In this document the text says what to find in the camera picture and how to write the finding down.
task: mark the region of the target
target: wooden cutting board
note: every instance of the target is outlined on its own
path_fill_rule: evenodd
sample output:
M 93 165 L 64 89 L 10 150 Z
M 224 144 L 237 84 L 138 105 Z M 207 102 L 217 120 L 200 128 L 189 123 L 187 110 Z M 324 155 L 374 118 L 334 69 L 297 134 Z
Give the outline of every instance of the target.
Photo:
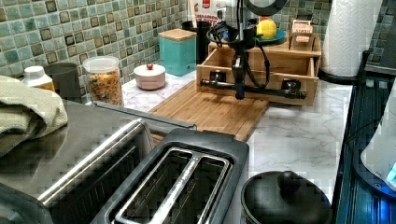
M 263 100 L 197 92 L 192 81 L 149 112 L 193 123 L 198 131 L 229 133 L 247 141 L 267 108 L 268 102 Z

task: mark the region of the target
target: gray cloth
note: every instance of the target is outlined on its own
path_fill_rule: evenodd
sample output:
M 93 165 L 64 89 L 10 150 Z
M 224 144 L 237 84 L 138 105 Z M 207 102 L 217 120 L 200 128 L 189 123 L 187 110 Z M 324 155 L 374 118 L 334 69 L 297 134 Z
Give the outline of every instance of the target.
M 66 123 L 58 94 L 0 76 L 0 157 L 22 141 L 52 133 Z

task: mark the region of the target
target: white container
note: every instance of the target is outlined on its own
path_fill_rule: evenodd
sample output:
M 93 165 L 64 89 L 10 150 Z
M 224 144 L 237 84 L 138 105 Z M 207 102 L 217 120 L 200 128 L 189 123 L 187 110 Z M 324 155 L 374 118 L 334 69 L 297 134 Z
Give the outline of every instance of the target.
M 93 101 L 123 106 L 119 59 L 99 56 L 84 61 L 87 86 Z
M 148 65 L 140 65 L 134 69 L 136 84 L 143 90 L 156 90 L 165 84 L 165 68 L 154 64 L 152 69 Z
M 52 78 L 46 75 L 42 66 L 31 66 L 25 68 L 22 83 L 28 87 L 55 91 Z

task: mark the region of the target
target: white marble surface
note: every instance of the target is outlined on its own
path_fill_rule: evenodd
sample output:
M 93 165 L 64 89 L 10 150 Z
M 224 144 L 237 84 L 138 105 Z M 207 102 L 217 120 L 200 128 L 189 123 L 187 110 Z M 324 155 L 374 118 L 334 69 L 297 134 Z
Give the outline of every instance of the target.
M 165 85 L 158 90 L 145 91 L 136 85 L 133 79 L 122 85 L 124 107 L 143 112 L 149 112 L 151 108 L 168 98 L 183 86 L 195 80 L 195 71 L 183 77 L 165 74 Z
M 126 107 L 149 111 L 195 77 L 172 77 L 158 91 L 141 91 L 135 83 L 123 86 Z M 239 223 L 240 190 L 247 178 L 267 171 L 292 170 L 315 183 L 332 202 L 351 86 L 319 81 L 313 106 L 271 103 L 247 140 L 249 161 L 224 223 Z

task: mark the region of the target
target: yellow fruit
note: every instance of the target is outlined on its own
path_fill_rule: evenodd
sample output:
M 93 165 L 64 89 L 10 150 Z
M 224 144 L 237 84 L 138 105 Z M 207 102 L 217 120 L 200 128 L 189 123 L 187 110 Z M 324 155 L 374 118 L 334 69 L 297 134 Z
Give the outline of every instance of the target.
M 276 37 L 276 24 L 269 18 L 264 18 L 257 25 L 257 34 L 262 35 L 263 39 Z

